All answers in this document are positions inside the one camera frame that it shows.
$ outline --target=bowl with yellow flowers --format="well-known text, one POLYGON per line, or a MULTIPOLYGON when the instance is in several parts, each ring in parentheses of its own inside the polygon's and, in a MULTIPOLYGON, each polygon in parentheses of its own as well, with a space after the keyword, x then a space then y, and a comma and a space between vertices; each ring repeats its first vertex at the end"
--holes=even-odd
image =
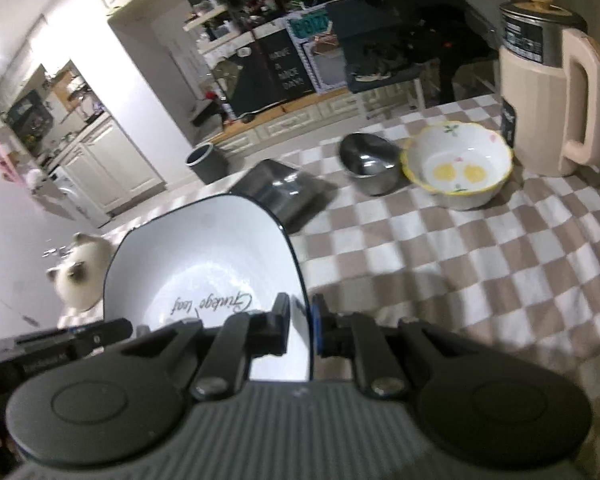
POLYGON ((513 170, 513 152, 498 132, 461 121, 427 126, 407 139, 400 158, 409 180, 458 210, 485 205, 513 170))

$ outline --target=white refrigerator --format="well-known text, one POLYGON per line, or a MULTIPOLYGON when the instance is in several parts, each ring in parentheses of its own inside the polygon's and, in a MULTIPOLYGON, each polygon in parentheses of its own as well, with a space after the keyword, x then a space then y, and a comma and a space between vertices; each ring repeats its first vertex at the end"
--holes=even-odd
MULTIPOLYGON (((14 133, 0 120, 0 143, 20 153, 18 173, 36 168, 14 133)), ((97 234, 52 183, 43 184, 38 197, 3 178, 0 168, 0 338, 56 326, 62 302, 45 271, 58 263, 43 258, 51 248, 67 246, 77 232, 97 234)))

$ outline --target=brown and white checkered cloth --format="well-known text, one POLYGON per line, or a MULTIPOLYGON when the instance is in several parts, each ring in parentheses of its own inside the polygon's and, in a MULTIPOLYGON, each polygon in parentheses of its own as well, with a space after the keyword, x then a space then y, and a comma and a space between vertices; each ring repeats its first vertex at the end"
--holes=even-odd
MULTIPOLYGON (((445 120, 500 123, 482 96, 366 128, 398 142, 445 120)), ((280 160, 339 186, 337 197, 292 237, 310 294, 331 310, 367 312, 381 324, 414 316, 561 373, 592 402, 592 431, 578 463, 600 478, 600 171, 538 177, 520 166, 487 206, 454 211, 409 185, 381 198, 356 192, 338 163, 339 138, 280 160)), ((241 174, 206 187, 231 186, 241 174)), ((182 197, 108 235, 201 197, 182 197)), ((61 324, 97 319, 101 309, 61 324)), ((341 375, 322 362, 317 373, 341 375)))

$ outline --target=white bowl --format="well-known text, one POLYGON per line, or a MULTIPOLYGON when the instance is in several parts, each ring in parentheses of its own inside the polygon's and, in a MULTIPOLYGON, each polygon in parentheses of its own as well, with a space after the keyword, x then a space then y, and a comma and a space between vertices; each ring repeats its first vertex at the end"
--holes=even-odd
POLYGON ((298 260, 280 222, 248 197, 211 196, 128 232, 104 284, 105 320, 157 330, 187 318, 220 326, 237 312, 291 299, 287 352, 251 362, 255 380, 305 381, 312 348, 298 260))
POLYGON ((476 123, 448 121, 407 139, 401 154, 409 180, 451 209, 491 200, 513 170, 513 152, 498 132, 476 123))

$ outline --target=electric kettle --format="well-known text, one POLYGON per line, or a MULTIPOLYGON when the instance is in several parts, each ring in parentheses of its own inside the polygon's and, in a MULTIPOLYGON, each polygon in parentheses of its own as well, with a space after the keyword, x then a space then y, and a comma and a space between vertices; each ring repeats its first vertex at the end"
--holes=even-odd
POLYGON ((523 166, 560 176, 600 162, 600 45, 552 2, 500 6, 501 131, 523 166))

